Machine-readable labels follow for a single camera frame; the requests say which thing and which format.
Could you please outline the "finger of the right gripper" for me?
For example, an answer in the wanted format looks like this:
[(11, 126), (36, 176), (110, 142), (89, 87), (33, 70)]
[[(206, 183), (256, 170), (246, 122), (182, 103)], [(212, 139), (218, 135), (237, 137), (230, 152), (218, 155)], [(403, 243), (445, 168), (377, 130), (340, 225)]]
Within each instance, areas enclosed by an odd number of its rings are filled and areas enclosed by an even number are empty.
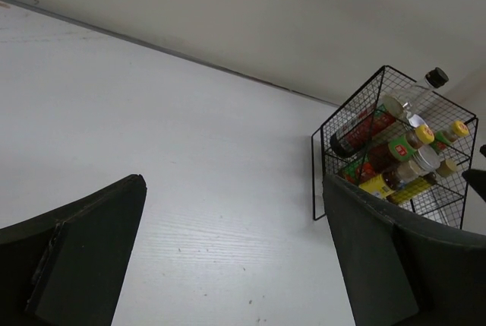
[(476, 191), (483, 201), (486, 201), (486, 171), (483, 169), (468, 169), (462, 177)]

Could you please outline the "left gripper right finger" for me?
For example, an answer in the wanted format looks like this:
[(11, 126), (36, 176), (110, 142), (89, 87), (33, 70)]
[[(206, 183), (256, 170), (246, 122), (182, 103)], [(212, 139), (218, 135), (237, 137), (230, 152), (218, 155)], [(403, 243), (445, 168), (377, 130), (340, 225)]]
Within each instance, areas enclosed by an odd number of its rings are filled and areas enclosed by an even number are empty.
[(338, 176), (323, 202), (357, 325), (483, 325), (485, 237), (380, 200)]

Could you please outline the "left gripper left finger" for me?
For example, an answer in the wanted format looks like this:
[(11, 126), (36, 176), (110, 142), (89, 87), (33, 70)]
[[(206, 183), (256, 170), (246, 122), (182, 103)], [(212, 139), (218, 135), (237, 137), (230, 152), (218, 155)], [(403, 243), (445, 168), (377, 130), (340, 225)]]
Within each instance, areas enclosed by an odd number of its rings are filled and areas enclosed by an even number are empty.
[(110, 325), (147, 196), (129, 175), (1, 230), (3, 325)]

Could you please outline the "red sauce bottle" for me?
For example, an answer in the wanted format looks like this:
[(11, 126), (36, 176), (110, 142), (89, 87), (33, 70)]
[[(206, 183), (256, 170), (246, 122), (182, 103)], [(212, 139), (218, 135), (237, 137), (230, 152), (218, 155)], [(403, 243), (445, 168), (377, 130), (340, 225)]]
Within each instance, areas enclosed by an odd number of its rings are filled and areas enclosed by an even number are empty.
[(456, 120), (452, 122), (448, 127), (443, 128), (434, 133), (434, 141), (430, 146), (436, 153), (440, 153), (451, 147), (460, 138), (464, 138), (469, 135), (469, 128), (463, 121)]
[(409, 160), (418, 149), (433, 141), (434, 133), (427, 125), (409, 129), (386, 143), (369, 148), (364, 155), (340, 169), (338, 175), (352, 184), (361, 184)]

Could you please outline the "silver-lid jar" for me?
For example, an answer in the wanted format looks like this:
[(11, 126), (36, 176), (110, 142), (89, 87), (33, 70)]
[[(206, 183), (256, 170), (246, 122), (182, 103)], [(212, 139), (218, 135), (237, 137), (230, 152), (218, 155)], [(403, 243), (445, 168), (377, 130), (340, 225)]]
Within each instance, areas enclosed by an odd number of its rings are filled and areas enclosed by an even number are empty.
[(413, 128), (417, 128), (421, 125), (428, 125), (421, 116), (411, 112), (406, 113), (405, 121)]
[(429, 145), (418, 149), (412, 157), (397, 166), (396, 172), (401, 183), (407, 184), (419, 176), (424, 176), (440, 166), (438, 154)]

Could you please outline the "small yellow bottle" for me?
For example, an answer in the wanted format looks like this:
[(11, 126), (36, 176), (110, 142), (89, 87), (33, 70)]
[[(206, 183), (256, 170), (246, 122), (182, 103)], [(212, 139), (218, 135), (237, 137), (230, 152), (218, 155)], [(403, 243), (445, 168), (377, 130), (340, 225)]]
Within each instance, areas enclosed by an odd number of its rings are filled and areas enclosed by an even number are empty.
[(401, 205), (404, 202), (413, 199), (415, 196), (436, 185), (439, 178), (446, 178), (448, 176), (451, 176), (457, 170), (458, 166), (454, 160), (442, 160), (440, 166), (436, 170), (424, 176), (419, 176), (417, 179), (414, 179), (400, 190), (389, 195), (387, 197), (387, 200), (392, 204)]
[(398, 169), (394, 169), (361, 183), (359, 188), (374, 197), (386, 199), (403, 187), (409, 180), (410, 176), (400, 172)]

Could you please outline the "dark soy sauce bottle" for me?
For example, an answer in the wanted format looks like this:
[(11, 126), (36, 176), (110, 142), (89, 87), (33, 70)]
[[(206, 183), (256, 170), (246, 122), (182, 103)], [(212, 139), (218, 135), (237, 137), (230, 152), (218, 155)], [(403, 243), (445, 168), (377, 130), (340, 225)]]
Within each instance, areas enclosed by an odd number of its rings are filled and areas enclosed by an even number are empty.
[(448, 81), (447, 74), (436, 67), (409, 87), (384, 93), (336, 130), (330, 137), (331, 149), (339, 157), (351, 157), (394, 122), (405, 122), (407, 112), (415, 113), (424, 98)]

